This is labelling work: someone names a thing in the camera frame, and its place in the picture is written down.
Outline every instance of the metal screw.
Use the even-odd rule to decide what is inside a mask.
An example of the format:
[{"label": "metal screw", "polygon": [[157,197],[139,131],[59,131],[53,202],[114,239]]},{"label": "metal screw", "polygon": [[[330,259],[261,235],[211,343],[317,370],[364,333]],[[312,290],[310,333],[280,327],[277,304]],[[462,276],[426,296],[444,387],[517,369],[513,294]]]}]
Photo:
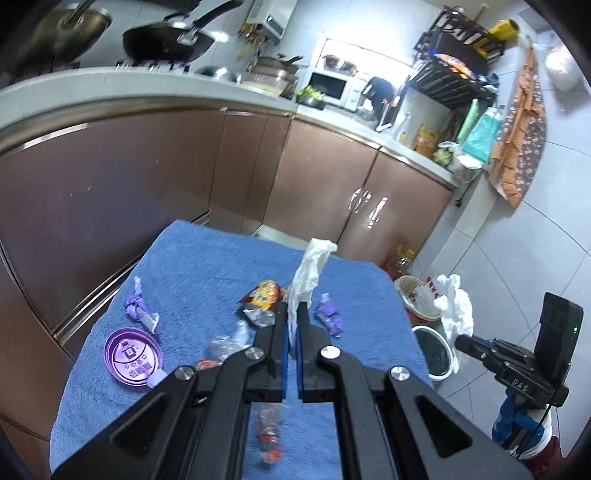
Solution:
[{"label": "metal screw", "polygon": [[179,380],[191,380],[194,374],[195,370],[193,370],[191,367],[178,367],[174,371],[174,376]]},{"label": "metal screw", "polygon": [[244,354],[251,360],[260,360],[265,356],[265,351],[257,346],[252,346],[244,350]]},{"label": "metal screw", "polygon": [[334,360],[335,358],[337,358],[340,355],[340,349],[339,349],[339,347],[334,346],[334,345],[326,345],[325,347],[322,348],[322,350],[320,351],[320,354],[324,358],[327,358],[329,360]]},{"label": "metal screw", "polygon": [[408,371],[408,368],[406,367],[392,367],[390,375],[392,375],[394,380],[402,381],[410,377],[410,371]]}]

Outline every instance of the cabinet door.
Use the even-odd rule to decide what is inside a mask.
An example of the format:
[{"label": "cabinet door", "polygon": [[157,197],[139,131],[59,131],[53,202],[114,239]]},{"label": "cabinet door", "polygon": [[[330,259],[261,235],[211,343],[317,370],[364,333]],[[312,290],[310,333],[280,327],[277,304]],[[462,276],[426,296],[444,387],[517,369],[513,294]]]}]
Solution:
[{"label": "cabinet door", "polygon": [[337,255],[382,265],[400,245],[418,251],[451,195],[435,180],[379,153]]},{"label": "cabinet door", "polygon": [[31,313],[2,260],[0,306],[0,413],[48,439],[73,363]]},{"label": "cabinet door", "polygon": [[240,233],[248,188],[266,123],[266,115],[255,113],[229,114],[226,117],[213,175],[211,228]]},{"label": "cabinet door", "polygon": [[264,223],[305,241],[336,242],[375,154],[324,128],[292,122]]},{"label": "cabinet door", "polygon": [[0,237],[50,330],[176,219],[209,208],[220,112],[80,125],[0,162]]},{"label": "cabinet door", "polygon": [[261,226],[265,217],[290,121],[289,118],[279,116],[270,116],[269,120],[267,120],[261,148],[256,158],[255,171],[252,174],[251,186],[248,190],[248,198],[246,199],[241,230],[243,235],[252,235]]},{"label": "cabinet door", "polygon": [[49,470],[49,442],[16,428],[7,421],[0,420],[0,428],[10,442],[14,452],[21,458],[29,472],[37,480],[47,480]]}]

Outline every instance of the teal bag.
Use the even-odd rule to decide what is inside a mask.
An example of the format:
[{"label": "teal bag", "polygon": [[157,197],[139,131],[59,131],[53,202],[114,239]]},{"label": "teal bag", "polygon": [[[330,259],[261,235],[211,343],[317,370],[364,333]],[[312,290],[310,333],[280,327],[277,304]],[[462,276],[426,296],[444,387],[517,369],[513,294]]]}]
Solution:
[{"label": "teal bag", "polygon": [[487,108],[486,112],[478,119],[470,135],[468,135],[462,151],[477,160],[488,163],[492,146],[500,128],[501,113],[496,108]]}]

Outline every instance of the crumpled tissue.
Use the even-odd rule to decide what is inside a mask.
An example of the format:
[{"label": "crumpled tissue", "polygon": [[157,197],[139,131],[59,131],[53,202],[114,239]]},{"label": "crumpled tissue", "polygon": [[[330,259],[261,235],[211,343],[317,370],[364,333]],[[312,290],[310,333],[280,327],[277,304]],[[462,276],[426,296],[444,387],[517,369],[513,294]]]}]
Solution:
[{"label": "crumpled tissue", "polygon": [[452,349],[452,372],[456,374],[460,368],[460,359],[455,347],[456,338],[458,335],[474,334],[472,302],[468,294],[460,288],[459,275],[449,277],[439,275],[437,284],[437,292],[440,296],[433,300],[433,303],[441,311],[441,325],[445,331],[447,343]]},{"label": "crumpled tissue", "polygon": [[312,292],[318,285],[318,278],[322,273],[331,253],[336,252],[337,246],[330,240],[313,238],[301,259],[300,266],[295,271],[294,279],[287,289],[283,301],[287,303],[287,326],[290,336],[290,345],[296,346],[297,308],[304,301],[310,308],[312,304]]}]

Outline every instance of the green vegetables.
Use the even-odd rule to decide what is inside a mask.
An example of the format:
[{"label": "green vegetables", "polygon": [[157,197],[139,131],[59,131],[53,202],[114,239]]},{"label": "green vegetables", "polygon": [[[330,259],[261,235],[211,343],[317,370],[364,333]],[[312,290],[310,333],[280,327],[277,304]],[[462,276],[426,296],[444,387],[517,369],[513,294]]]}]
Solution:
[{"label": "green vegetables", "polygon": [[315,100],[323,101],[324,100],[324,93],[319,92],[314,87],[308,85],[307,87],[302,88],[299,92],[296,93],[297,96],[306,96],[312,97]]}]

